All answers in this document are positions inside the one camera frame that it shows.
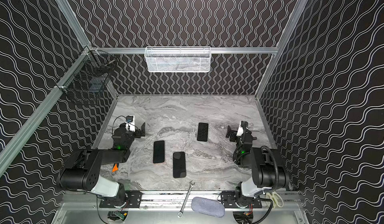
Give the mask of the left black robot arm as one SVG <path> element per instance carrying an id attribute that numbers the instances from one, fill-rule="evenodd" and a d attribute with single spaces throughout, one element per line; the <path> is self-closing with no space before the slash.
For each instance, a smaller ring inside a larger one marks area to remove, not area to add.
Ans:
<path id="1" fill-rule="evenodd" d="M 125 163 L 130 147 L 135 139 L 146 135 L 146 124 L 131 131 L 131 123 L 121 124 L 113 135 L 110 149 L 91 149 L 72 153 L 63 164 L 58 178 L 58 186 L 74 192 L 88 192 L 102 199 L 107 206 L 123 208 L 130 203 L 122 183 L 108 180 L 100 175 L 101 166 Z"/>

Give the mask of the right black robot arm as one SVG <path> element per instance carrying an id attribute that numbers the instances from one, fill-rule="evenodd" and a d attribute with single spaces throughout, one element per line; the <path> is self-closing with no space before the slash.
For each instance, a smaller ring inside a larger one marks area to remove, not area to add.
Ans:
<path id="1" fill-rule="evenodd" d="M 257 137 L 242 122 L 237 130 L 227 127 L 226 138 L 236 144 L 233 162 L 239 168 L 251 170 L 251 177 L 235 188 L 235 203 L 242 208 L 260 202 L 256 197 L 270 194 L 279 189 L 290 189 L 289 174 L 277 149 L 267 146 L 254 147 Z"/>

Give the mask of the black phone left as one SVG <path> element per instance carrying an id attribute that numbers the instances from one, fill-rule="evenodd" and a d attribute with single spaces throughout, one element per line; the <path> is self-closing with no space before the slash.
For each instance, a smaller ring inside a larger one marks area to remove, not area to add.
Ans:
<path id="1" fill-rule="evenodd" d="M 153 163 L 163 163 L 165 161 L 165 141 L 154 142 Z"/>

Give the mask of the black phone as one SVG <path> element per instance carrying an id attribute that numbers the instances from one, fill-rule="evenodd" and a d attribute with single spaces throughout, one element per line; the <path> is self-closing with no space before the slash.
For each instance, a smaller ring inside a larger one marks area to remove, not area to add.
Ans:
<path id="1" fill-rule="evenodd" d="M 154 142 L 153 163 L 163 163 L 165 161 L 165 141 Z"/>
<path id="2" fill-rule="evenodd" d="M 186 155 L 185 152 L 173 153 L 173 177 L 175 179 L 185 178 L 186 170 Z"/>

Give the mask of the black phone middle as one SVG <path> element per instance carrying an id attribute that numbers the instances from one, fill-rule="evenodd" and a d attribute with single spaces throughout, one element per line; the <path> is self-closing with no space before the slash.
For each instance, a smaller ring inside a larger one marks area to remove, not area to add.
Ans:
<path id="1" fill-rule="evenodd" d="M 186 170 L 186 155 L 185 152 L 173 153 L 173 177 L 175 179 L 185 178 Z"/>

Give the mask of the white scissors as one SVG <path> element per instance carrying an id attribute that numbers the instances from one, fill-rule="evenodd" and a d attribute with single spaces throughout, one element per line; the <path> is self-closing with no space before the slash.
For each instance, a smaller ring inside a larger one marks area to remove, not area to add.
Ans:
<path id="1" fill-rule="evenodd" d="M 277 192 L 266 193 L 266 199 L 273 202 L 272 209 L 284 207 L 284 200 Z"/>

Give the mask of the grey cloth pad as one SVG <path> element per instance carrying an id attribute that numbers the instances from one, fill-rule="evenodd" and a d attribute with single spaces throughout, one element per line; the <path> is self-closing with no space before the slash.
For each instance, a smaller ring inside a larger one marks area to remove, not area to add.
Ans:
<path id="1" fill-rule="evenodd" d="M 192 199 L 192 210 L 199 214 L 222 218 L 225 215 L 225 207 L 218 201 L 195 197 Z"/>

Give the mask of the silver wrench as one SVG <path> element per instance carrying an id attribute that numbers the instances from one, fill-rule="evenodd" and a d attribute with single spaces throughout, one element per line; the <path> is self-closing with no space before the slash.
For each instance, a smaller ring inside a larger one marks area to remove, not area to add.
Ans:
<path id="1" fill-rule="evenodd" d="M 190 193 L 191 193 L 192 188 L 194 187 L 194 185 L 195 185 L 195 182 L 193 182 L 193 181 L 189 182 L 189 189 L 188 189 L 188 191 L 186 193 L 186 196 L 185 196 L 185 199 L 183 201 L 182 207 L 181 207 L 180 211 L 178 212 L 178 218 L 182 218 L 183 215 L 184 215 L 184 209 L 186 207 L 187 201 L 189 199 Z"/>

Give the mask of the orange handled adjustable wrench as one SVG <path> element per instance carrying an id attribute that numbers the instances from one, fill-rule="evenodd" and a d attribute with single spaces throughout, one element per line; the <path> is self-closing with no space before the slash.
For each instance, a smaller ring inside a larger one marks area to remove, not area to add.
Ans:
<path id="1" fill-rule="evenodd" d="M 112 169 L 112 175 L 115 175 L 118 170 L 119 170 L 119 164 L 114 164 Z"/>

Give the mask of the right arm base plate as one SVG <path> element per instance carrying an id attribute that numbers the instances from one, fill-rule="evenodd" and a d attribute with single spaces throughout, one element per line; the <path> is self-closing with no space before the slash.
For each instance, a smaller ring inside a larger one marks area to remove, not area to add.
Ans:
<path id="1" fill-rule="evenodd" d="M 254 209 L 262 208 L 262 203 L 256 198 L 244 197 L 235 191 L 222 191 L 218 196 L 218 201 L 226 209 L 247 209 L 250 205 Z"/>

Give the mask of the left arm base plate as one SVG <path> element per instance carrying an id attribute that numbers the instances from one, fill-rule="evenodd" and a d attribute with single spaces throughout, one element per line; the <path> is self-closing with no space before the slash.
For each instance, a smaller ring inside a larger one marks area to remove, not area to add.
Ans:
<path id="1" fill-rule="evenodd" d="M 118 193 L 113 198 L 102 198 L 99 208 L 139 208 L 142 201 L 143 193 L 140 191 L 126 191 L 125 194 Z"/>

